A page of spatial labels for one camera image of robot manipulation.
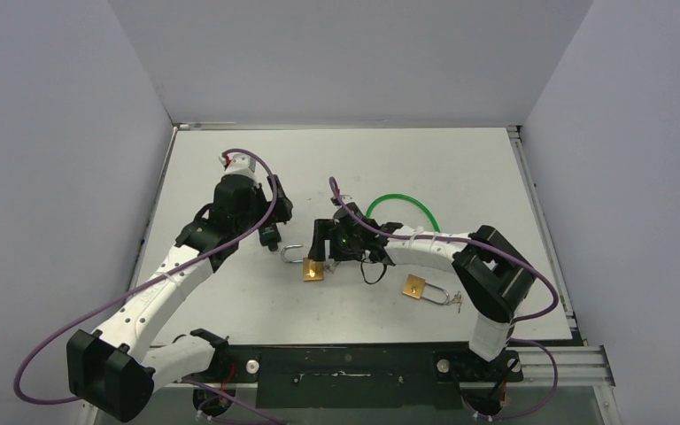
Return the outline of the black padlock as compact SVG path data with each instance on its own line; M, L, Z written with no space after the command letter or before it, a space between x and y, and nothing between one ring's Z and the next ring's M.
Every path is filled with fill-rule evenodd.
M282 241L282 236L277 225L274 228L268 229L263 229L263 227L261 227L259 228L258 232L259 243L261 246L268 248L269 244L277 244L279 247L279 244Z

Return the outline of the short brass padlock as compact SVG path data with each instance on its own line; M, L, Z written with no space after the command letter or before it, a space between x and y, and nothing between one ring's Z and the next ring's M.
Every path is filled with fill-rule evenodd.
M308 257L302 259L293 258L293 251L300 251L304 248L303 244L288 244L280 249L281 260L286 264L300 265L302 267L302 279L304 282L320 282L324 280L324 263L315 261Z

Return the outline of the green cable lock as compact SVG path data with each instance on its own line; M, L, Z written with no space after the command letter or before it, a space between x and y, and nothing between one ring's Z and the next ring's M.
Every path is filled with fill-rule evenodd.
M370 203L370 205L366 209L366 216L371 218L375 208L377 206L379 206L380 204L388 202L388 201L400 201L400 202L404 202L404 203L413 205L415 208L417 208L421 213L423 213L425 215L425 217L428 219L429 224L431 225L431 227L433 228L434 231L436 231L436 232L441 231L441 228L440 228L438 221L437 221L435 215L433 214L433 212L430 211L430 209L424 203L422 203L418 199L411 197L411 196L408 196L406 194L388 193L388 194L384 194L384 195L377 197L376 199L374 199Z

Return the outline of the long-shackle brass padlock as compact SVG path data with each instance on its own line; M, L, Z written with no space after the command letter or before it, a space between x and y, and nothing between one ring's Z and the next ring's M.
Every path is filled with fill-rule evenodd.
M431 284L414 274L409 274L406 277L401 293L406 297L423 300L439 306L447 305L451 299L447 290Z

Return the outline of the keys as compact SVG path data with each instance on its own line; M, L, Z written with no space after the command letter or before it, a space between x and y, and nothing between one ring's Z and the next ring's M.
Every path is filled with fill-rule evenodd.
M462 294L460 291L456 292L446 303L447 305L456 305L458 313L461 311L461 306L463 304Z

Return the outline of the silver key pair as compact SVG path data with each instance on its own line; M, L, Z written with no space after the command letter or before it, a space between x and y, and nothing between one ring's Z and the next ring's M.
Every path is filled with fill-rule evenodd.
M325 263L322 266L322 271L323 271L324 274L334 274L336 272L337 268L339 267L339 265L340 265L340 262L333 262L331 264Z

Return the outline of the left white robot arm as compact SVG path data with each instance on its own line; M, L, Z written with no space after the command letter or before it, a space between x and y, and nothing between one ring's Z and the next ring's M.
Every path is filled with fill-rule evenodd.
M78 398L122 423L133 420L152 394L187 375L206 381L228 371L226 341L195 329L181 341L154 349L151 344L193 290L211 277L255 228L292 217L292 204L277 175L267 178L267 200L253 177L229 174L175 238L164 260L141 289L95 330L76 331L66 344L68 383Z

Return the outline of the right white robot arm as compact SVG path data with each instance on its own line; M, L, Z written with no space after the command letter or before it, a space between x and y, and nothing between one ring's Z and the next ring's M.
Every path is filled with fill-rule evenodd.
M456 275L477 311L465 367L478 380L499 370L518 307L536 280L527 260L486 225L471 234L438 234L337 212L331 219L315 220L308 258L413 265Z

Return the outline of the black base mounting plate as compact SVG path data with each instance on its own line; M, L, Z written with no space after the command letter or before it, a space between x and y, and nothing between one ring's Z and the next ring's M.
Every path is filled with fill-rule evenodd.
M495 401L523 372L517 352L485 361L465 342L230 345L192 378L252 388L262 409L458 409L464 396Z

